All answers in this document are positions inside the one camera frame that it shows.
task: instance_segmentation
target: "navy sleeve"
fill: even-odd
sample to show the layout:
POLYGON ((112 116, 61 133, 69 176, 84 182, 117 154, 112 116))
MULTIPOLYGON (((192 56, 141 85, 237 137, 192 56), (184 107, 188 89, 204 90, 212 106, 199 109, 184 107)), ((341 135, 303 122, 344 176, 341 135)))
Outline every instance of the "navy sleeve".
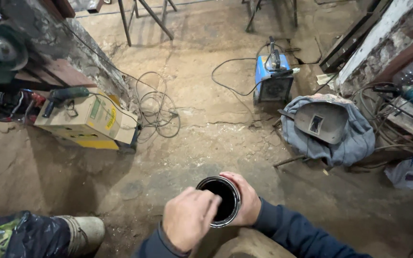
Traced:
POLYGON ((261 198, 261 211, 253 228, 271 238, 298 258, 372 258, 358 254, 304 216, 283 205, 274 206, 261 198))
POLYGON ((181 253, 170 243, 165 235, 161 223, 149 238, 145 239, 140 247, 130 256, 131 258, 184 258, 190 252, 181 253))

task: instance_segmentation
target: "paint can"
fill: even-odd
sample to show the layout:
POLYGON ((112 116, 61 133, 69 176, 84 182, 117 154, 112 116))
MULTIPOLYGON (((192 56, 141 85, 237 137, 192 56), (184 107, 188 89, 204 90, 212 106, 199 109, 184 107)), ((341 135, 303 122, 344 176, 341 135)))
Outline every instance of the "paint can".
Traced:
POLYGON ((223 199, 213 222, 210 223, 211 227, 225 227, 237 217, 241 196, 238 187, 232 181, 222 176, 207 177, 197 185, 196 189, 209 190, 223 199))

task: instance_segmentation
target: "blue welding machine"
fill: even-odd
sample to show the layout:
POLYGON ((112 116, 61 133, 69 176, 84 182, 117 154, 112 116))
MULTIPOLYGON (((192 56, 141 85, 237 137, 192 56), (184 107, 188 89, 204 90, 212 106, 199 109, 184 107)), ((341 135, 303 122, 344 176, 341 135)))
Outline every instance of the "blue welding machine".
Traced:
POLYGON ((286 56, 279 54, 278 50, 274 49, 274 44, 270 37, 270 54, 257 59, 254 105, 261 102, 283 102, 286 105, 291 101, 290 90, 294 79, 292 74, 300 69, 290 69, 286 56))

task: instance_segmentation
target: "concrete floor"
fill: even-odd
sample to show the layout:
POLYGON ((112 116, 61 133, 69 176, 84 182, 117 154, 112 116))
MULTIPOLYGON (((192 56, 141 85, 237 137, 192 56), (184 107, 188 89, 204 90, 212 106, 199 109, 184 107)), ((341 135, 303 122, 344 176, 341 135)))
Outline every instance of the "concrete floor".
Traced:
MULTIPOLYGON (((291 156, 272 132, 278 115, 255 109, 251 96, 237 96, 210 78, 213 68, 227 59, 254 57, 273 35, 284 47, 301 48, 289 55, 290 64, 301 68, 292 94, 309 94, 318 86, 316 74, 322 74, 316 62, 359 11, 354 1, 318 5, 300 0, 298 9, 295 30, 288 8, 264 1, 255 33, 245 33, 248 14, 240 1, 180 5, 167 16, 173 41, 144 16, 134 19, 132 47, 126 45, 119 14, 81 18, 117 67, 135 76, 147 71, 163 75, 181 116, 179 135, 153 137, 138 146, 136 155, 126 156, 66 148, 41 130, 0 124, 0 215, 28 209, 43 215, 99 216, 106 237, 97 256, 129 257, 161 219, 167 200, 228 170, 241 173, 268 201, 300 211, 358 251, 408 257, 413 249, 413 191, 395 190, 383 173, 335 168, 325 175, 317 162, 273 169, 274 162, 291 156)), ((113 3, 101 13, 117 10, 113 3)), ((252 60, 222 68, 217 73, 221 82, 242 92, 254 85, 252 60)), ((156 76, 145 81, 163 90, 156 76)))

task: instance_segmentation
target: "hand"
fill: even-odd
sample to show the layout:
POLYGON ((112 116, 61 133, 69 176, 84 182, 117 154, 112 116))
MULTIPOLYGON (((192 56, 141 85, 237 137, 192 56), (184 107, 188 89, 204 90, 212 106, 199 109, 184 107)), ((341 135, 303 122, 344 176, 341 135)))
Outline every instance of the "hand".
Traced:
POLYGON ((256 191, 237 173, 221 172, 219 175, 235 183, 241 194, 240 210, 229 226, 252 226, 255 224, 262 205, 256 191))
POLYGON ((162 228, 170 242, 186 253, 200 242, 210 229, 221 197, 188 187, 165 205, 162 228))

